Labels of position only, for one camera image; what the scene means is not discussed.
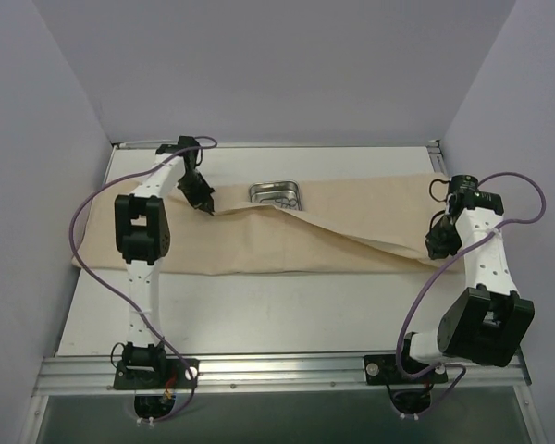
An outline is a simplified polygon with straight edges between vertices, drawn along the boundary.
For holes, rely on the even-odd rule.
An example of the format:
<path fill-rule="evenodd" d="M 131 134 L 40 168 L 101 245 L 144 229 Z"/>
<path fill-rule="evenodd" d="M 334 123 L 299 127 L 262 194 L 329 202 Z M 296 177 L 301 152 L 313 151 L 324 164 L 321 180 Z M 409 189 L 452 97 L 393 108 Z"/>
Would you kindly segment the stainless steel instrument tray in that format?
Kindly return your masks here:
<path fill-rule="evenodd" d="M 302 210 L 302 194 L 299 184 L 294 180 L 279 180 L 255 183 L 249 187 L 249 201 L 252 204 L 270 204 L 280 208 L 275 200 L 279 197 L 295 198 L 299 207 L 290 210 Z"/>

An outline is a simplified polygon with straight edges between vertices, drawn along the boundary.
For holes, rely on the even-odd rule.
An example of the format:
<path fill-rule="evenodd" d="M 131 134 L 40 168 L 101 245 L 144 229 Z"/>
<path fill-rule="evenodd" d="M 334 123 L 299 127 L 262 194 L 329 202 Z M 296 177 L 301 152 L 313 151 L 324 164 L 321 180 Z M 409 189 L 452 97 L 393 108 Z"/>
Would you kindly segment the beige cloth wrap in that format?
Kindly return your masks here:
<path fill-rule="evenodd" d="M 193 209 L 180 191 L 165 199 L 170 249 L 162 270 L 220 276 L 270 273 L 417 273 L 425 235 L 443 209 L 444 176 L 416 174 L 300 182 L 302 210 L 255 204 L 246 185 L 222 186 L 215 211 Z"/>

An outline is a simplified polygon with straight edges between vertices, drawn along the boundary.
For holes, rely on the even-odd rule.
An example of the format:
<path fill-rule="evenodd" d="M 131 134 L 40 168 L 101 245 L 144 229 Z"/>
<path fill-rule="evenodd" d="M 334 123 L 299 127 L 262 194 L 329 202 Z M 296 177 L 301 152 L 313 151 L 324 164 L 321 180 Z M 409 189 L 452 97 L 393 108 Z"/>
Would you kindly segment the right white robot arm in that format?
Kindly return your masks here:
<path fill-rule="evenodd" d="M 533 303 L 520 296 L 512 280 L 501 233 L 511 222 L 501 197 L 480 190 L 481 180 L 470 175 L 446 183 L 445 209 L 433 216 L 425 236 L 429 258 L 443 264 L 416 299 L 422 301 L 457 261 L 463 262 L 465 288 L 435 329 L 411 333 L 410 322 L 403 321 L 392 370 L 406 382 L 455 360 L 506 366 L 535 315 Z"/>

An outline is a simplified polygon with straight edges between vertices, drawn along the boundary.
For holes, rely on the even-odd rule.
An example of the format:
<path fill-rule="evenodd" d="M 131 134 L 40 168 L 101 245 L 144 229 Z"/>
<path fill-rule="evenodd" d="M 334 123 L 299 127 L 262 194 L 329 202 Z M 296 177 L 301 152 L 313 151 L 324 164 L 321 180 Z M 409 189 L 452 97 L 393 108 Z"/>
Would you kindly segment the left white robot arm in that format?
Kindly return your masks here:
<path fill-rule="evenodd" d="M 128 273 L 129 332 L 121 362 L 147 388 L 168 377 L 167 351 L 160 332 L 159 276 L 171 246 L 166 197 L 181 191 L 188 204 L 208 215 L 215 212 L 213 193 L 198 166 L 201 137 L 180 136 L 155 151 L 154 171 L 114 202 L 115 241 Z"/>

